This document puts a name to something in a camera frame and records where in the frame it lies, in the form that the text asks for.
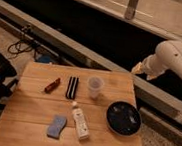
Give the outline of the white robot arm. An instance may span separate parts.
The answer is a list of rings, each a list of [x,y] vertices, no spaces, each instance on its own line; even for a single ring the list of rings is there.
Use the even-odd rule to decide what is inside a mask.
[[[155,53],[136,64],[131,72],[137,75],[144,73],[147,80],[153,80],[167,69],[182,79],[182,40],[160,42]]]

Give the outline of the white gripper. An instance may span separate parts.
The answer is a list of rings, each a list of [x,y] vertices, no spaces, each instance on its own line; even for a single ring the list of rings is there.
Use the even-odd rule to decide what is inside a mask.
[[[144,74],[147,75],[147,77],[146,77],[147,80],[153,80],[153,79],[155,79],[157,77],[157,75],[155,75],[153,73],[153,70],[150,69],[150,67],[145,66],[145,64],[143,64],[141,62],[139,62],[138,64],[136,64],[131,69],[131,73],[132,74],[137,74],[137,75],[144,73]]]

